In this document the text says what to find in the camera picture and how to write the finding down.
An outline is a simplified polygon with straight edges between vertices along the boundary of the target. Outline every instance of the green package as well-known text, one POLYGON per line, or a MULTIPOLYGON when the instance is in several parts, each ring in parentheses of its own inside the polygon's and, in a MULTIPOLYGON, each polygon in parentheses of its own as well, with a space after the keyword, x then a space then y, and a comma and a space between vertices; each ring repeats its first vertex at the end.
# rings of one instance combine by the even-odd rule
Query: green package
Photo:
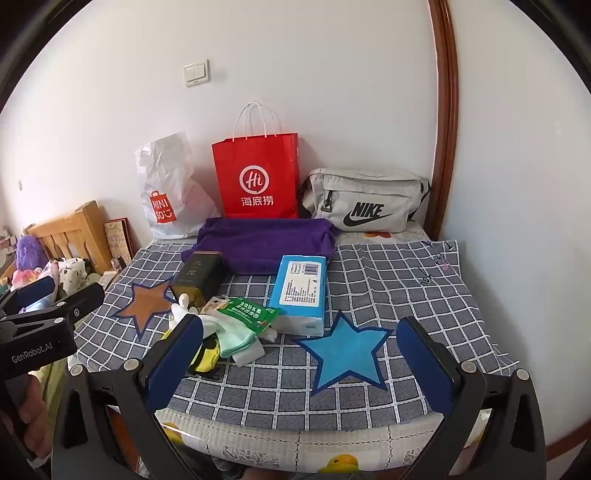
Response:
POLYGON ((230 299, 223 307, 218 308, 218 311, 240 320, 257 336, 281 313, 280 309, 262 307, 244 297, 230 299))

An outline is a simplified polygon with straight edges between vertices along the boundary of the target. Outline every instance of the zipper pull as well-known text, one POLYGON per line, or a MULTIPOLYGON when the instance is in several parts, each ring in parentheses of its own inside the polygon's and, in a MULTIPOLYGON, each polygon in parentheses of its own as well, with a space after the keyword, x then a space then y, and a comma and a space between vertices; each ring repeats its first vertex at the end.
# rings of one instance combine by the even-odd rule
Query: zipper pull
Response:
POLYGON ((323 212, 332 212, 332 205, 330 204, 330 199, 332 198, 332 194, 333 194, 333 191, 329 190, 329 194, 326 196, 326 200, 322 204, 322 207, 320 207, 320 210, 322 210, 323 212))

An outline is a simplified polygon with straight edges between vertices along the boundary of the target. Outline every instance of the nike logo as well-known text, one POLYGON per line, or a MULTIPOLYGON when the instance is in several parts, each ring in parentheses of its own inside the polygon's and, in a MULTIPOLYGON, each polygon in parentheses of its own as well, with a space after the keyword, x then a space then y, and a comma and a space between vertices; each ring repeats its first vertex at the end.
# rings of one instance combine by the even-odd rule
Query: nike logo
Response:
POLYGON ((391 213, 387 215, 380 215, 380 212, 384 208, 384 204, 382 203, 366 203, 366 202, 357 202, 353 210, 351 210, 345 218, 343 218, 343 224, 348 227, 354 227, 363 225, 364 223, 373 222, 374 220, 379 220, 380 218, 386 218, 391 213), (359 220, 353 220, 351 216, 356 217, 365 217, 359 220))

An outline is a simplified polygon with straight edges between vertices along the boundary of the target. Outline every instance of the purple plush toy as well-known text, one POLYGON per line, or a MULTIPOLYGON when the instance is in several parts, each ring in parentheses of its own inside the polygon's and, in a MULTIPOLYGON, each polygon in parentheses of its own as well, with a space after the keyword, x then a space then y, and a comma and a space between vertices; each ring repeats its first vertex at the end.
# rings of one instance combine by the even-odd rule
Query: purple plush toy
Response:
POLYGON ((35 270, 47 265, 47 256, 43 247, 32 235, 23 235, 17 242, 17 268, 21 271, 35 270))

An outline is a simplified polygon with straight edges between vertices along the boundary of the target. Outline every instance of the screw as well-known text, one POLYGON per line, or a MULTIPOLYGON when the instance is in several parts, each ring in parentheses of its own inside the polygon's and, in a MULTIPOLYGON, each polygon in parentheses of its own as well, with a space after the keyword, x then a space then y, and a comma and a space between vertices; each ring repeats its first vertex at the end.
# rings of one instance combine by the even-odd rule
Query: screw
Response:
POLYGON ((519 378, 520 380, 529 380, 530 374, 527 372, 527 370, 523 370, 522 368, 520 368, 517 371, 517 378, 519 378))
POLYGON ((130 358, 125 361, 123 364, 123 368, 125 368, 128 372, 135 370, 139 367, 139 360, 137 358, 130 358))
POLYGON ((72 368, 70 368, 70 375, 73 377, 76 377, 78 375, 80 375, 84 370, 84 367, 82 365, 74 365, 72 368))
POLYGON ((473 374, 476 372, 476 365, 470 361, 462 362, 462 370, 467 374, 473 374))

